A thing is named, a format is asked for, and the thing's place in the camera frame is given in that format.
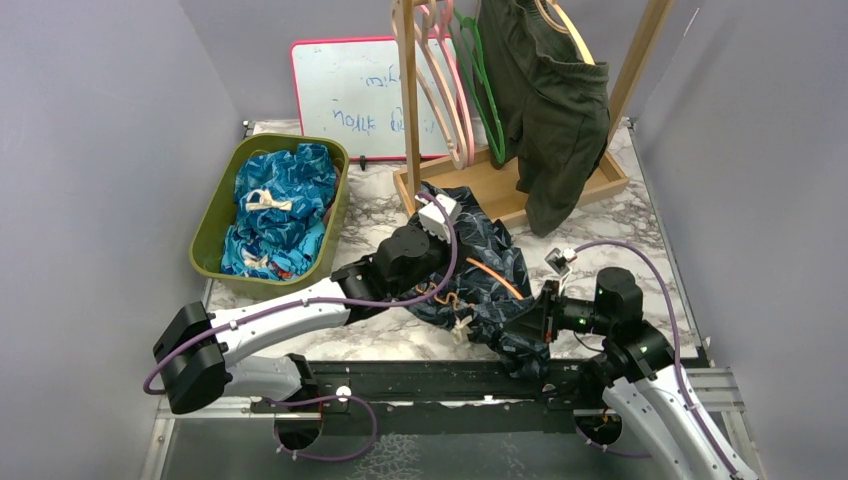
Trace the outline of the blue leaf print shorts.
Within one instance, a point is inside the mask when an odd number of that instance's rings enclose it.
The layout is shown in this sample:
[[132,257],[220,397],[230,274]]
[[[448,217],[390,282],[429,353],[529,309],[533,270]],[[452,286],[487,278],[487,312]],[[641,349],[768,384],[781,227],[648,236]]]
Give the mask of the blue leaf print shorts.
[[256,155],[235,177],[234,224],[246,236],[292,246],[307,227],[322,223],[337,191],[338,175],[328,147],[300,143],[293,150]]

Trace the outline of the green plastic hanger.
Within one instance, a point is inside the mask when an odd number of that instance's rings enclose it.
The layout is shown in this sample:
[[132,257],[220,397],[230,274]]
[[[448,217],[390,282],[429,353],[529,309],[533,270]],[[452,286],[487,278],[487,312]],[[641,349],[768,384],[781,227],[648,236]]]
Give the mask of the green plastic hanger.
[[491,164],[495,168],[501,168],[506,164],[506,141],[504,129],[498,114],[493,90],[487,75],[483,42],[479,27],[474,17],[463,15],[453,8],[454,21],[448,26],[451,34],[454,34],[452,25],[458,24],[459,34],[457,37],[467,53],[465,60],[460,60],[460,71],[465,88],[470,90],[477,112],[480,116],[488,146],[493,155]]

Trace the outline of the orange wooden hanger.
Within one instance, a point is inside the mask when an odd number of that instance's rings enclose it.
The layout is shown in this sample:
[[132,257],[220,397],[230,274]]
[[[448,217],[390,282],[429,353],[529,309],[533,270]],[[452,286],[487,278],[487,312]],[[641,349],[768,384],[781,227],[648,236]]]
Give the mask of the orange wooden hanger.
[[[477,269],[485,272],[491,279],[495,282],[503,286],[514,298],[517,300],[523,300],[524,296],[520,293],[520,291],[509,283],[503,276],[497,273],[495,270],[491,269],[487,265],[483,264],[481,261],[473,259],[471,257],[467,257],[466,261],[476,267]],[[418,294],[426,294],[434,291],[437,284],[434,282],[430,282],[426,287],[416,286],[414,291]],[[444,296],[440,297],[435,295],[433,299],[439,303],[440,305],[450,305],[452,309],[457,310],[460,305],[460,298],[456,292],[449,291]]]

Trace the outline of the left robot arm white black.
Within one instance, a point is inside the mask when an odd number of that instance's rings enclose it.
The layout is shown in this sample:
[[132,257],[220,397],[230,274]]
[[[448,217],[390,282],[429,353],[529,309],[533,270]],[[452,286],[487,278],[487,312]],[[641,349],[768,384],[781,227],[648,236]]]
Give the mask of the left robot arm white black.
[[461,251],[455,232],[441,237],[404,226],[375,253],[292,294],[215,312],[200,301],[186,304],[154,343],[156,365],[143,390],[165,396],[177,415],[201,410],[222,397],[266,397],[302,410],[313,401],[315,387],[304,360],[293,354],[261,359],[257,352],[390,308],[423,303],[444,283],[409,299],[402,296],[436,273],[448,281]]

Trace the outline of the pink plastic hanger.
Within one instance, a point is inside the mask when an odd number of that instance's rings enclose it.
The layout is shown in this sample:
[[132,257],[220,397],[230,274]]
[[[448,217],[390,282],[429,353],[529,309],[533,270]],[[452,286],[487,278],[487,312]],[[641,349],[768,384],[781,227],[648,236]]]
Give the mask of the pink plastic hanger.
[[448,158],[457,170],[463,170],[473,164],[476,150],[470,109],[449,36],[453,6],[453,1],[442,1],[442,6],[439,1],[415,1],[421,16],[415,40],[432,80],[419,68],[416,77],[441,130]]

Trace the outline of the dark blue patterned shorts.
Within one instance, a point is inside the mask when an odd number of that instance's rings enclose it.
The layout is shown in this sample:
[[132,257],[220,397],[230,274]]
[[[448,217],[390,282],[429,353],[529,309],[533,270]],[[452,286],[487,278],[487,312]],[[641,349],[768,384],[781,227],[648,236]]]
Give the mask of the dark blue patterned shorts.
[[[450,331],[458,344],[487,346],[498,355],[513,378],[540,380],[547,377],[551,361],[549,346],[503,330],[505,321],[534,303],[524,255],[508,229],[502,221],[492,220],[484,213],[468,187],[442,189],[424,182],[421,188],[433,196],[447,195],[461,206],[454,223],[461,242],[459,259],[450,281],[437,294],[442,297],[449,291],[456,292],[460,305],[454,310],[431,298],[410,306],[408,311],[426,323]],[[469,264],[467,257],[495,270],[515,286],[524,299],[514,298],[485,272]]]

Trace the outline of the light wooden hanger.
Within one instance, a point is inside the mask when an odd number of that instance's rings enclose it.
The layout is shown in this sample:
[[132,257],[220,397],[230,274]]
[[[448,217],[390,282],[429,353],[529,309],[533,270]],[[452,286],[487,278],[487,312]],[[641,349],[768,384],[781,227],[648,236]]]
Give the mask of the light wooden hanger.
[[452,1],[393,1],[392,33],[401,60],[402,96],[419,86],[428,101],[458,170],[473,164],[475,141],[470,109],[449,36]]

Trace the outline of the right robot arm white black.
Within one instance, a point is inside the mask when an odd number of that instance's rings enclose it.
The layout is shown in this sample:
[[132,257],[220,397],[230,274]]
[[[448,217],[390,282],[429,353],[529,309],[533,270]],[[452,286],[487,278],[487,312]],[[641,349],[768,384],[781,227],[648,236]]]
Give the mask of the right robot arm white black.
[[633,274],[607,267],[591,300],[569,298],[555,281],[504,329],[552,342],[559,331],[603,336],[602,351],[582,362],[577,393],[587,405],[611,408],[669,479],[755,479],[698,398],[675,348],[643,315]]

